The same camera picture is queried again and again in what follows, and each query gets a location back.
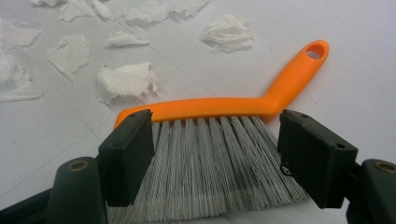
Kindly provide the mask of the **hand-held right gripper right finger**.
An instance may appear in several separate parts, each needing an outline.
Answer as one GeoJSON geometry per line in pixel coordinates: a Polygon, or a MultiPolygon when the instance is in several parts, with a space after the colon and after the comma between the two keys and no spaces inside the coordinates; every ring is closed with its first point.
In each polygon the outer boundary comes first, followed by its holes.
{"type": "Polygon", "coordinates": [[[318,207],[341,207],[347,173],[358,149],[306,114],[285,109],[279,120],[281,169],[289,172],[318,207]]]}

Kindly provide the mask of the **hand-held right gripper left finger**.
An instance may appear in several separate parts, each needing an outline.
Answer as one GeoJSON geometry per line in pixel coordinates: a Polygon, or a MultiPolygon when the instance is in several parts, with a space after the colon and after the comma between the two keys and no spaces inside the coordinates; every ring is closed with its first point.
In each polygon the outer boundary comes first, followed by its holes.
{"type": "Polygon", "coordinates": [[[99,146],[109,206],[126,207],[134,203],[154,157],[151,115],[149,109],[128,115],[99,146]]]}

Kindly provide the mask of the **pile of white paper scraps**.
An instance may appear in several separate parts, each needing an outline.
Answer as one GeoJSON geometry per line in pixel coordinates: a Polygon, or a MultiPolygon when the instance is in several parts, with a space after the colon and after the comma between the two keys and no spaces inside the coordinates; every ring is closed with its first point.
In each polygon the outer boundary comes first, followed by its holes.
{"type": "MultiPolygon", "coordinates": [[[[114,15],[100,0],[30,0],[37,6],[55,7],[61,4],[61,21],[70,22],[78,17],[98,16],[103,21],[113,21],[114,15]]],[[[124,10],[128,22],[153,24],[169,18],[173,13],[193,17],[210,0],[183,0],[171,7],[162,0],[152,0],[140,8],[124,10]]],[[[39,98],[42,92],[35,87],[30,74],[20,68],[7,52],[17,47],[28,47],[40,35],[36,28],[20,27],[0,18],[0,103],[39,98]]],[[[252,46],[254,32],[248,20],[235,15],[222,15],[212,20],[204,29],[204,40],[214,49],[233,52],[252,46]]],[[[58,45],[47,51],[49,62],[70,81],[76,72],[88,63],[90,49],[84,35],[66,35],[58,45]]],[[[109,104],[118,96],[139,97],[147,91],[158,90],[154,82],[151,63],[126,64],[116,69],[102,68],[98,73],[99,100],[109,104]]]]}

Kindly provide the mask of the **orange brush with grey bristles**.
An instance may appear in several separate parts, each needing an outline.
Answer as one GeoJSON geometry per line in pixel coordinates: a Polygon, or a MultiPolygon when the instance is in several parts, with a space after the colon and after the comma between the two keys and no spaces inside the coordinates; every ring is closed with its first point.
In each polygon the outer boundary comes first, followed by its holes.
{"type": "Polygon", "coordinates": [[[135,202],[108,208],[110,224],[181,222],[305,201],[283,175],[266,124],[308,85],[329,54],[309,43],[257,98],[201,98],[152,104],[154,158],[135,202]]]}

